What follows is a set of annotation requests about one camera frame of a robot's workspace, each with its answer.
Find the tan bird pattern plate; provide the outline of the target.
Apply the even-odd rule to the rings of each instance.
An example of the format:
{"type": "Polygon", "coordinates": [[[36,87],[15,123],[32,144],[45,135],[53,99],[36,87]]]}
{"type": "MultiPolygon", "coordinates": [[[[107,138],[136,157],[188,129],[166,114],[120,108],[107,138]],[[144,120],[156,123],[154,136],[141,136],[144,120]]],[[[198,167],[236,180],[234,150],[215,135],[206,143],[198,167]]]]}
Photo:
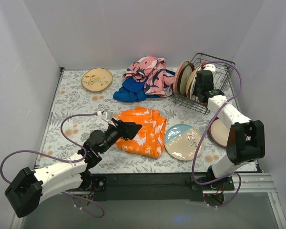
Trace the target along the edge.
{"type": "Polygon", "coordinates": [[[106,89],[113,81],[109,70],[94,68],[86,72],[82,77],[82,85],[91,92],[100,92],[106,89]]]}

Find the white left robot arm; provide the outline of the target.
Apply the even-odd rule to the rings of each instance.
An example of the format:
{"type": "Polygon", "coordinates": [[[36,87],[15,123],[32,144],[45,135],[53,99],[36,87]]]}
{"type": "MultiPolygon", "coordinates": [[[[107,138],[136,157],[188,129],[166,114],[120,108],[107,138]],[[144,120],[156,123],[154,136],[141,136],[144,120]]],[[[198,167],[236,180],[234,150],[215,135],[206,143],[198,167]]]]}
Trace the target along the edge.
{"type": "Polygon", "coordinates": [[[22,169],[5,191],[17,217],[27,216],[42,201],[61,192],[99,189],[99,180],[92,177],[90,168],[95,167],[102,160],[101,154],[118,140],[134,139],[141,128],[142,125],[135,122],[112,119],[105,132],[92,131],[82,148],[70,159],[36,170],[22,169]]]}

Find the red rimmed black plate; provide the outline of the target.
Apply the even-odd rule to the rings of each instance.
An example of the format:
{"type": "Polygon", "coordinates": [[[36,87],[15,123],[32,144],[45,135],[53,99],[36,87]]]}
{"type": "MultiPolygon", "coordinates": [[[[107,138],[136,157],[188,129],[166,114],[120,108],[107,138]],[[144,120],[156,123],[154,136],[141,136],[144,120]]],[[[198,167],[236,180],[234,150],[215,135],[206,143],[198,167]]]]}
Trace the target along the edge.
{"type": "Polygon", "coordinates": [[[227,129],[227,127],[219,118],[216,118],[211,124],[209,134],[216,144],[223,148],[226,148],[229,137],[229,129],[227,129]]]}

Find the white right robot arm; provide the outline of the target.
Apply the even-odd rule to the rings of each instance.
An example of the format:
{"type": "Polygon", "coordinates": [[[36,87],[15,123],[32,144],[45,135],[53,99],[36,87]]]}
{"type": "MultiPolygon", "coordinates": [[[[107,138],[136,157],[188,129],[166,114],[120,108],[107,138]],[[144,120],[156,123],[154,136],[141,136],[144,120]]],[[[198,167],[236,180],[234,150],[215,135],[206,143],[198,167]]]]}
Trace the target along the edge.
{"type": "Polygon", "coordinates": [[[204,179],[196,184],[218,189],[224,179],[243,165],[265,156],[265,130],[260,120],[253,121],[240,113],[226,98],[224,93],[214,88],[213,74],[210,70],[197,72],[195,96],[229,130],[226,154],[208,168],[204,179]]]}

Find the blue and cream plate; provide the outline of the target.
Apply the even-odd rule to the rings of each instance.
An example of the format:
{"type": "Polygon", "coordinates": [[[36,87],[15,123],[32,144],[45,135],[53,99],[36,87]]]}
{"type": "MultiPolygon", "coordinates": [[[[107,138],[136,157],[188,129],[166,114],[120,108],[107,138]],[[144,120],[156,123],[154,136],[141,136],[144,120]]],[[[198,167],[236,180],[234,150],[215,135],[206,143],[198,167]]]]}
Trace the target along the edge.
{"type": "Polygon", "coordinates": [[[190,125],[174,125],[165,133],[165,149],[178,160],[191,161],[201,137],[201,133],[190,125]]]}

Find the white blue striped plate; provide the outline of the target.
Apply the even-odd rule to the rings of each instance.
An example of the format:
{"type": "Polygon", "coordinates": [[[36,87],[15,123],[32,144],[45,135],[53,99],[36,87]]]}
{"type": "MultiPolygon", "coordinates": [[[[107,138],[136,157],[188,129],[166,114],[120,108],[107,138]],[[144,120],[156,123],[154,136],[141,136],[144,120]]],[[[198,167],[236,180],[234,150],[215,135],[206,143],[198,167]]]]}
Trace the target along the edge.
{"type": "Polygon", "coordinates": [[[191,96],[192,96],[192,100],[196,100],[196,94],[197,94],[197,89],[196,89],[196,77],[194,78],[193,82],[192,82],[192,93],[191,93],[191,96]]]}

